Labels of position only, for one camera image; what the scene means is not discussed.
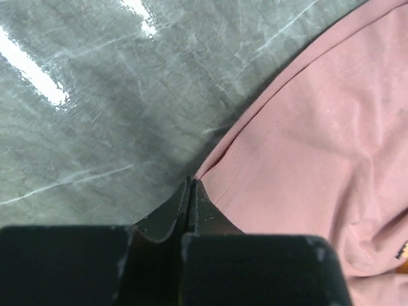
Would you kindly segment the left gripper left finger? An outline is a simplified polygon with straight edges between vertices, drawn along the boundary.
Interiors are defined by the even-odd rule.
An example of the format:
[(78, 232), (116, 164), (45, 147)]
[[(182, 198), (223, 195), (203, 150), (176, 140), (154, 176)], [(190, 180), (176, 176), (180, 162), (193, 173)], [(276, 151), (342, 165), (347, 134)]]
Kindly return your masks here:
[(133, 225), (1, 229), (2, 305), (176, 305), (191, 179)]

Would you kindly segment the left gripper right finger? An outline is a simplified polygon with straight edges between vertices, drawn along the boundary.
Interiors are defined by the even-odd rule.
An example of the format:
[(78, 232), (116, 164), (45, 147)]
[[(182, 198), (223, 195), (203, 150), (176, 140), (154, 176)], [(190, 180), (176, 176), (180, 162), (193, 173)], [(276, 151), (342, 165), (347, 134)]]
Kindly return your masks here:
[(181, 240), (181, 305), (350, 305), (336, 252), (314, 235), (240, 231), (194, 180)]

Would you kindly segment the pink t shirt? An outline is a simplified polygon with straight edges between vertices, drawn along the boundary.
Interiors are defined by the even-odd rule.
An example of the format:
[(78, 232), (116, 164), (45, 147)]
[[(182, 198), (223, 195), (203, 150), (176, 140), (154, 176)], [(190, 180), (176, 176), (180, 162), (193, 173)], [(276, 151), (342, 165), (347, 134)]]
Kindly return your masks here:
[(368, 1), (320, 35), (196, 177), (246, 233), (327, 239), (354, 305), (406, 305), (407, 2)]

